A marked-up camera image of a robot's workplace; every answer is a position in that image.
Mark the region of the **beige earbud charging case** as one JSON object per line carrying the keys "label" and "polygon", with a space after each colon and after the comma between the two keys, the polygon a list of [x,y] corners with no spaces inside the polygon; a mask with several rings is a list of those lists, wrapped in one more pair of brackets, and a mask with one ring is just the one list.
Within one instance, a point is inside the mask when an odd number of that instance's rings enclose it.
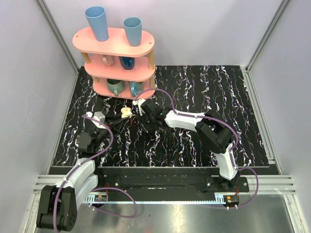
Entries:
{"label": "beige earbud charging case", "polygon": [[132,111],[131,111],[131,108],[129,107],[123,107],[121,108],[121,118],[131,118],[133,115]]}

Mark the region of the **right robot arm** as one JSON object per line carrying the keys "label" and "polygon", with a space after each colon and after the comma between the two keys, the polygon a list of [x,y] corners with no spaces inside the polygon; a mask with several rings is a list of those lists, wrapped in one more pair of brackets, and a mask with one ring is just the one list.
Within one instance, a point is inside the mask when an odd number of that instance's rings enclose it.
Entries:
{"label": "right robot arm", "polygon": [[218,188],[232,192],[238,187],[239,172],[230,152],[234,131],[225,122],[208,113],[187,113],[168,107],[162,109],[152,100],[139,99],[133,101],[138,107],[138,119],[146,132],[158,128],[181,128],[197,133],[202,142],[216,156],[219,165]]}

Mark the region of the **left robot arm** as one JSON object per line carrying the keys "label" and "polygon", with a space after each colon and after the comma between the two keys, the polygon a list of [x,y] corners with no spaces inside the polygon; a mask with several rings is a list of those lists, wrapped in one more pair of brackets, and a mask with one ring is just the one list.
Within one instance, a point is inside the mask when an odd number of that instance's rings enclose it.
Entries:
{"label": "left robot arm", "polygon": [[65,177],[54,185],[42,188],[36,226],[57,232],[69,232],[75,225],[77,212],[91,191],[100,192],[104,189],[105,180],[96,170],[95,158],[100,144],[120,132],[121,126],[130,119],[129,116],[118,114],[104,116],[100,112],[88,112],[85,117],[96,126],[93,133],[82,132],[77,136],[80,158]]}

